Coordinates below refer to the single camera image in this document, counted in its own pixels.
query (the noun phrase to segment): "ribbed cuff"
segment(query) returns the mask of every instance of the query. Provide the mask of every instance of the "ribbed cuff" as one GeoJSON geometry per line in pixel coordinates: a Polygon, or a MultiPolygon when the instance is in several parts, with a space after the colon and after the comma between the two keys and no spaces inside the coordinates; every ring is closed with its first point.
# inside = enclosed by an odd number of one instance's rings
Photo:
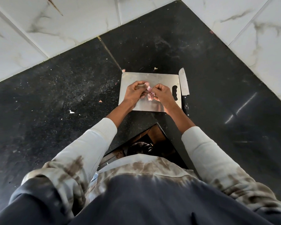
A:
{"type": "Polygon", "coordinates": [[[184,143],[189,156],[201,144],[213,141],[198,126],[194,126],[186,130],[183,133],[181,140],[184,143]]]}
{"type": "Polygon", "coordinates": [[[108,144],[110,144],[116,135],[118,129],[116,125],[109,118],[105,117],[99,121],[96,125],[90,128],[88,131],[95,132],[96,134],[102,136],[108,144]]]}

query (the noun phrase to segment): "grout line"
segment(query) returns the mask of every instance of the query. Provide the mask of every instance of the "grout line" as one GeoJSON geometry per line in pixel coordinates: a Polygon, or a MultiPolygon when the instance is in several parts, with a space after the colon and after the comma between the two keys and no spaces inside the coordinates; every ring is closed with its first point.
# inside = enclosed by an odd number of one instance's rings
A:
{"type": "Polygon", "coordinates": [[[35,48],[44,58],[49,58],[49,56],[44,51],[42,51],[37,45],[35,45],[17,26],[15,26],[15,24],[2,11],[0,11],[0,18],[4,22],[6,22],[27,43],[29,43],[33,48],[35,48]]]}
{"type": "Polygon", "coordinates": [[[252,19],[246,24],[246,26],[237,34],[237,36],[232,40],[232,42],[229,43],[228,46],[230,46],[230,44],[233,43],[233,41],[236,40],[237,37],[239,37],[239,35],[240,35],[244,30],[246,30],[246,29],[250,26],[251,22],[252,22],[253,20],[255,20],[255,19],[262,13],[262,11],[263,11],[271,2],[272,2],[272,0],[267,0],[267,1],[266,1],[266,3],[265,3],[265,4],[260,8],[260,10],[252,17],[252,19]]]}
{"type": "Polygon", "coordinates": [[[105,45],[105,43],[103,42],[103,40],[101,39],[100,36],[97,36],[97,38],[100,40],[101,44],[103,45],[103,47],[105,48],[105,50],[107,50],[107,52],[109,53],[109,55],[111,56],[111,58],[113,59],[113,61],[116,63],[116,65],[119,67],[119,69],[122,71],[122,68],[120,67],[120,65],[117,63],[116,59],[114,58],[114,56],[111,54],[111,52],[108,50],[107,46],[105,45]]]}
{"type": "Polygon", "coordinates": [[[118,21],[120,22],[120,25],[122,25],[122,23],[121,23],[121,17],[120,17],[120,11],[119,11],[119,3],[118,3],[118,0],[116,0],[116,10],[118,11],[118,12],[117,12],[118,21]]]}

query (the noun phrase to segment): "person's right hand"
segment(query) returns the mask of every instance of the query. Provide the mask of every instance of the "person's right hand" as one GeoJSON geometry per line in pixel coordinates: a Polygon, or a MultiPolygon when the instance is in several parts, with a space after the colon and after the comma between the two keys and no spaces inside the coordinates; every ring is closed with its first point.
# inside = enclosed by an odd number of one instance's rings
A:
{"type": "Polygon", "coordinates": [[[154,99],[161,102],[164,106],[164,111],[169,114],[172,109],[179,107],[174,100],[171,89],[165,85],[157,84],[152,87],[152,92],[155,93],[154,99]]]}

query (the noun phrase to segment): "hand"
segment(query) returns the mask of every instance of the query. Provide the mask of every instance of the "hand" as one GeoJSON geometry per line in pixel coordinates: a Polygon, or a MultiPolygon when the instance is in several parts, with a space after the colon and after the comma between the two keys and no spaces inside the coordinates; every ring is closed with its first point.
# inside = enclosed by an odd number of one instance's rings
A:
{"type": "Polygon", "coordinates": [[[157,84],[152,87],[152,92],[155,93],[154,99],[161,102],[164,106],[164,111],[169,114],[172,109],[179,107],[174,100],[171,89],[165,85],[157,84]]]}
{"type": "Polygon", "coordinates": [[[143,85],[146,82],[147,81],[135,81],[133,84],[127,87],[123,102],[131,106],[131,110],[133,109],[133,107],[135,107],[135,104],[139,99],[146,97],[146,86],[143,85]]]}

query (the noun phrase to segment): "person's left hand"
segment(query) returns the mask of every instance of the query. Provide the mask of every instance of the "person's left hand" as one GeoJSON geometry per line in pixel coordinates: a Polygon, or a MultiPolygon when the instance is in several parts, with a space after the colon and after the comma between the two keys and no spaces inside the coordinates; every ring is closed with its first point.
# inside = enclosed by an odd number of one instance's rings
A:
{"type": "Polygon", "coordinates": [[[143,81],[143,80],[135,81],[134,83],[130,84],[127,87],[123,102],[130,104],[131,110],[133,109],[133,107],[135,106],[135,104],[139,99],[146,97],[147,92],[145,90],[147,87],[143,85],[146,82],[147,81],[143,81]]]}

